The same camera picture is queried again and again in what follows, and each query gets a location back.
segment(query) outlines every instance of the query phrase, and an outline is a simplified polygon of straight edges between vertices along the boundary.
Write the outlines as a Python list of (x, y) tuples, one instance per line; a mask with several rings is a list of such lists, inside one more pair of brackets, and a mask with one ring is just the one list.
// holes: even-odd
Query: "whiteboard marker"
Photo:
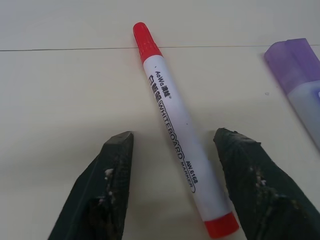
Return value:
[(147, 26), (133, 27), (140, 58), (161, 116), (173, 142), (187, 182), (210, 237), (221, 238), (239, 226), (206, 153), (192, 127), (173, 78)]

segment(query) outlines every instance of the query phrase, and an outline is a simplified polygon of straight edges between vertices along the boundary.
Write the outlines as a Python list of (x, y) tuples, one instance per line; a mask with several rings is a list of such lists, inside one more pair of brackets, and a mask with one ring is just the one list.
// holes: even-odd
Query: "table surface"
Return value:
[[(3, 0), (0, 234), (46, 239), (81, 172), (134, 132), (123, 240), (210, 239), (147, 84), (132, 27), (145, 22), (221, 184), (221, 127), (256, 141), (320, 210), (320, 154), (263, 60), (307, 38), (318, 0)], [(226, 237), (244, 240), (240, 229)]]

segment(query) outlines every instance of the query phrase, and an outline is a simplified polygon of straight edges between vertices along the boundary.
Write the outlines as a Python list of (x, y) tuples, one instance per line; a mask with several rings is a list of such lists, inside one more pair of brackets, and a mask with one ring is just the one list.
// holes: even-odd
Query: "red marker end cap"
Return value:
[(147, 26), (143, 22), (138, 22), (133, 26), (133, 34), (139, 48), (142, 64), (144, 64), (145, 60), (151, 56), (162, 56)]
[(239, 229), (237, 220), (232, 212), (215, 220), (204, 222), (209, 236), (218, 239), (230, 235)]

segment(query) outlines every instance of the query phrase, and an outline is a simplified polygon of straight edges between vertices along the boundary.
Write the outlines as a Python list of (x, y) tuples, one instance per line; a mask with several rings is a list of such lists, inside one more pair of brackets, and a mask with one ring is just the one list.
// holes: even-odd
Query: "purple cap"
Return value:
[(320, 80), (320, 61), (305, 38), (276, 42), (264, 58), (285, 94)]

